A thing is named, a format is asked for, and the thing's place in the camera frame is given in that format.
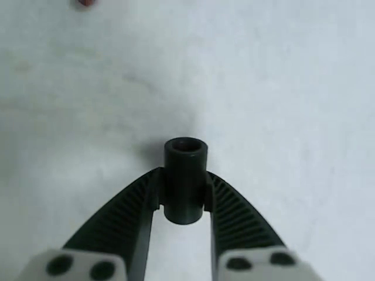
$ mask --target red object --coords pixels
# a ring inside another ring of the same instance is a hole
[[[78,0],[82,5],[90,6],[94,3],[94,0]]]

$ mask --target white surface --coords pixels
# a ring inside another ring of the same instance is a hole
[[[1,280],[183,135],[325,280],[372,279],[373,0],[0,7]],[[207,214],[152,230],[146,281],[210,280]]]
[[[60,255],[68,255],[73,258],[73,263],[67,272],[57,276],[50,276],[46,272],[49,262]],[[127,281],[125,263],[117,255],[107,253],[94,253],[72,250],[47,250],[32,257],[16,281],[93,281],[90,272],[99,262],[111,262],[114,265],[114,273],[108,281]]]
[[[294,265],[270,264],[273,253],[287,253],[293,257]],[[227,268],[232,258],[243,258],[251,264],[251,269],[233,270]],[[285,247],[227,251],[219,259],[219,281],[323,281],[298,255]]]

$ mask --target black cylindrical object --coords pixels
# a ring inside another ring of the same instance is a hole
[[[165,143],[165,217],[175,224],[191,224],[203,214],[207,145],[194,138]]]

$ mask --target black cylinder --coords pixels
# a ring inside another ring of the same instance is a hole
[[[207,145],[198,139],[176,138],[165,143],[165,217],[191,224],[203,214]]]

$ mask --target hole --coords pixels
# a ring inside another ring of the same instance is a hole
[[[244,258],[231,258],[227,262],[227,269],[231,270],[250,270],[252,267],[252,264]]]
[[[47,265],[47,273],[50,276],[62,275],[69,271],[73,264],[73,257],[70,255],[60,255],[55,257]]]
[[[295,260],[287,253],[273,253],[270,259],[270,263],[273,265],[289,266],[295,265]]]
[[[195,152],[202,147],[202,144],[197,139],[177,139],[172,147],[181,152]]]
[[[112,262],[98,262],[91,268],[90,276],[95,281],[108,280],[115,273],[115,265]]]

